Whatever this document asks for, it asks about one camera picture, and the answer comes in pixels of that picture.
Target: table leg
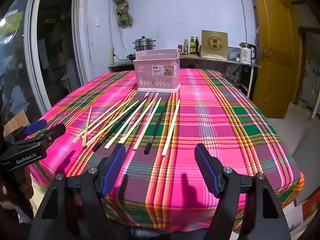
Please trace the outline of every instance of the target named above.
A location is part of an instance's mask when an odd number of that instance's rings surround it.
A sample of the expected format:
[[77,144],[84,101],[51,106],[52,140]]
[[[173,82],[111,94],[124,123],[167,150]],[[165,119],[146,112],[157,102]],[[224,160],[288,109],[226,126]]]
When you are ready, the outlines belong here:
[[249,98],[249,96],[250,96],[251,87],[252,87],[252,78],[253,78],[253,66],[251,66],[250,81],[249,81],[249,87],[248,87],[247,98]]

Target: plaid tablecloth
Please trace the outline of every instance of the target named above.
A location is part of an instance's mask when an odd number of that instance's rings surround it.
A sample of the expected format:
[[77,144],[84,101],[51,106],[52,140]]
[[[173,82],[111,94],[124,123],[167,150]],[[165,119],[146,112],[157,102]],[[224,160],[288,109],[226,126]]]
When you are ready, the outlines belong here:
[[[94,153],[95,143],[83,149],[82,140],[71,142],[84,129],[90,106],[93,121],[117,101],[132,98],[131,105],[145,96],[147,103],[161,97],[161,104],[138,150],[132,148],[152,108],[125,143],[127,157],[122,171],[112,193],[103,201],[108,217],[124,224],[170,230],[207,228],[218,200],[208,192],[194,158],[199,142],[224,166],[240,174],[252,176],[263,172],[282,207],[288,205],[302,189],[303,175],[262,113],[217,72],[181,69],[180,82],[181,89],[175,94],[137,92],[135,73],[119,72],[101,75],[80,87],[43,116],[48,127],[62,122],[67,131],[50,146],[48,157],[32,167],[32,175],[38,183],[48,185],[57,173],[75,176],[97,166],[102,158],[110,155],[138,118],[137,114],[110,149],[101,147]],[[153,147],[149,155],[144,155],[144,147],[168,99]],[[171,146],[167,156],[161,157],[179,99]],[[242,194],[235,226],[242,220],[244,201]]]

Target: bottle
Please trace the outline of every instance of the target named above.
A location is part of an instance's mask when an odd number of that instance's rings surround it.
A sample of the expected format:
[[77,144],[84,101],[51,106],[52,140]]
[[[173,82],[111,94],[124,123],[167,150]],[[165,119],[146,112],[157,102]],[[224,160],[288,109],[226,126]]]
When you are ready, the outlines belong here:
[[195,38],[191,36],[190,40],[190,54],[196,54],[196,44],[195,44]]
[[184,39],[183,51],[185,52],[185,54],[189,54],[189,42],[188,42],[188,39]]
[[196,37],[196,54],[199,56],[199,41],[198,41],[198,37]]

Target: glass pane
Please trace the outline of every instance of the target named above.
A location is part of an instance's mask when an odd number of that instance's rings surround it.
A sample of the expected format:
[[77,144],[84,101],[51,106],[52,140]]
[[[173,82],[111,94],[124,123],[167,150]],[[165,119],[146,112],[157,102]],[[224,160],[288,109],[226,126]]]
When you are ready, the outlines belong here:
[[23,28],[28,0],[15,0],[0,23],[0,86],[3,90],[1,118],[6,124],[24,110],[29,122],[41,117],[34,98],[24,55]]

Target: basket base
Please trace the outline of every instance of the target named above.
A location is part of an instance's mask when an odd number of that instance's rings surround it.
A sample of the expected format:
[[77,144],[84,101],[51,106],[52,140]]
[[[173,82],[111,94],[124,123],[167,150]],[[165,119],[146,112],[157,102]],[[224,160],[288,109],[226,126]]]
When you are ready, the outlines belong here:
[[164,88],[137,88],[137,91],[139,92],[159,92],[159,93],[176,93],[179,91],[181,87],[181,84],[175,88],[175,89],[164,89]]

